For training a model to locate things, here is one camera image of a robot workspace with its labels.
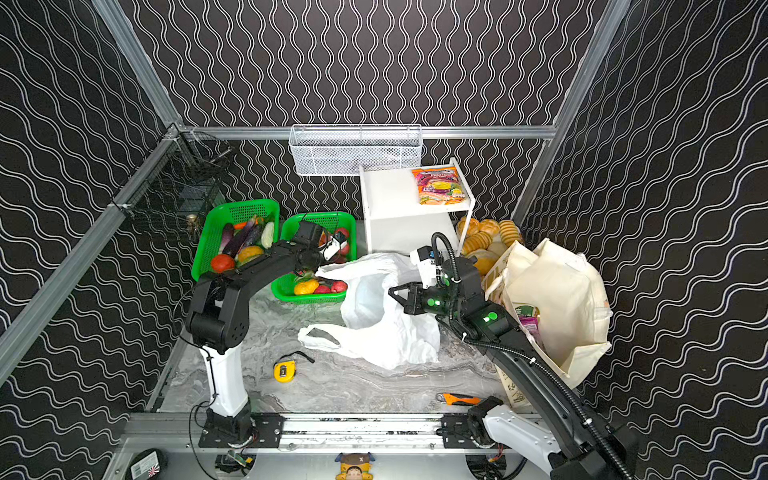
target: wavy line pattern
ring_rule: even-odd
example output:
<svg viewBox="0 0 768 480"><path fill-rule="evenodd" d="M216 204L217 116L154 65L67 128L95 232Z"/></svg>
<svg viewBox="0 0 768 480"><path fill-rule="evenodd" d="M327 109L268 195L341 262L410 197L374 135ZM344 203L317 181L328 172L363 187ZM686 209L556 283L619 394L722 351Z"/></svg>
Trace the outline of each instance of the wavy line pattern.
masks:
<svg viewBox="0 0 768 480"><path fill-rule="evenodd" d="M606 0L121 0L185 123L551 124Z"/></svg>
<svg viewBox="0 0 768 480"><path fill-rule="evenodd" d="M645 435L640 480L763 478L768 4L636 0L523 229L603 275L580 390Z"/></svg>
<svg viewBox="0 0 768 480"><path fill-rule="evenodd" d="M1 479L101 477L181 331L194 249L161 246L119 230L0 387Z"/></svg>
<svg viewBox="0 0 768 480"><path fill-rule="evenodd" d="M313 211L345 211L362 219L358 177L301 177L285 141L230 142L235 157L223 186L229 201L271 198L283 218ZM425 141L424 165L462 166L477 199L475 215L511 217L543 144L539 139Z"/></svg>
<svg viewBox="0 0 768 480"><path fill-rule="evenodd" d="M0 334L164 127L88 0L0 5Z"/></svg>
<svg viewBox="0 0 768 480"><path fill-rule="evenodd" d="M0 2L0 333L164 127L90 0ZM0 479L104 473L180 332L192 247L119 230L0 386Z"/></svg>

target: green plastic basket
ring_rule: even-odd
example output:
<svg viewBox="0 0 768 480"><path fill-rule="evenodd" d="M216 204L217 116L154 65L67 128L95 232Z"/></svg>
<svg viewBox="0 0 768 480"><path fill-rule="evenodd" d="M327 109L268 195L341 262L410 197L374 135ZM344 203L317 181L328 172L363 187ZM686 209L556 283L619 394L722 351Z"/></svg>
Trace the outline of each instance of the green plastic basket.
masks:
<svg viewBox="0 0 768 480"><path fill-rule="evenodd" d="M280 231L280 205L275 200L247 200L219 205L210 211L205 219L203 234L197 253L192 264L192 278L200 279L200 275L210 271L210 261L219 254L221 245L221 230L227 223L242 223L253 215L264 217L267 222L275 223L275 241Z"/></svg>
<svg viewBox="0 0 768 480"><path fill-rule="evenodd" d="M283 224L283 231L280 232L282 240L290 240L299 229L299 222L306 220L308 222L322 225L332 233L337 228L343 227L349 230L349 253L347 260L357 259L356 246L356 228L355 217L345 212L323 212L320 214L299 214L294 215ZM341 293L323 293L320 295L293 295L293 288L296 286L296 275L289 273L272 282L272 293L278 300L291 303L335 303L341 302L346 296L346 292Z"/></svg>

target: small figurine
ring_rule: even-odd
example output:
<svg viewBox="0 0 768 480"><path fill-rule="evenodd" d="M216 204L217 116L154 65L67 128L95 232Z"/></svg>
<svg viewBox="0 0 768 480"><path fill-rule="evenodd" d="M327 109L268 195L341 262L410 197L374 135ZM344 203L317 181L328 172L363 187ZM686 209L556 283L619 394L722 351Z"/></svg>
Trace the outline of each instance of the small figurine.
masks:
<svg viewBox="0 0 768 480"><path fill-rule="evenodd" d="M341 462L341 473L336 480L373 480L369 470L376 459L370 453L339 453L336 461Z"/></svg>

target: marble floor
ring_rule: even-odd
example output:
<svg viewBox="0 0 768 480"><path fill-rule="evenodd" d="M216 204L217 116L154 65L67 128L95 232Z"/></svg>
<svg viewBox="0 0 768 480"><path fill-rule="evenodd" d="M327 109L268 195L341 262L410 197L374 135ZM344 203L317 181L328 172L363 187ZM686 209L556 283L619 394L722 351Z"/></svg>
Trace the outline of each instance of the marble floor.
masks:
<svg viewBox="0 0 768 480"><path fill-rule="evenodd" d="M290 383L273 377L281 355L301 348L299 329L310 323L343 325L339 303L281 303L269 287L250 301L250 329L243 341L246 390L254 411L261 412L464 412L435 401L438 392L494 395L506 400L493 364L477 350L441 331L439 361L379 368L363 359L302 349L314 364L297 357L297 375ZM188 412L208 398L203 358L187 346L165 392L161 412Z"/></svg>

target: beige tote bag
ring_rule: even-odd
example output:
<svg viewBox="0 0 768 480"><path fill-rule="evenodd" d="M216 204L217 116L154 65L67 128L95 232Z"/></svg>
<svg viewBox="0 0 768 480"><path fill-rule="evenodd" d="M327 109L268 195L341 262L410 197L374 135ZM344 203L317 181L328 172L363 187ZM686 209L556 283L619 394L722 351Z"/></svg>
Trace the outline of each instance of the beige tote bag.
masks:
<svg viewBox="0 0 768 480"><path fill-rule="evenodd" d="M603 279L583 254L544 239L532 252L513 243L483 279L485 295L518 319L515 307L536 306L546 352L528 335L536 352L575 388L600 357L607 341L611 309ZM529 405L515 384L497 367L512 407Z"/></svg>

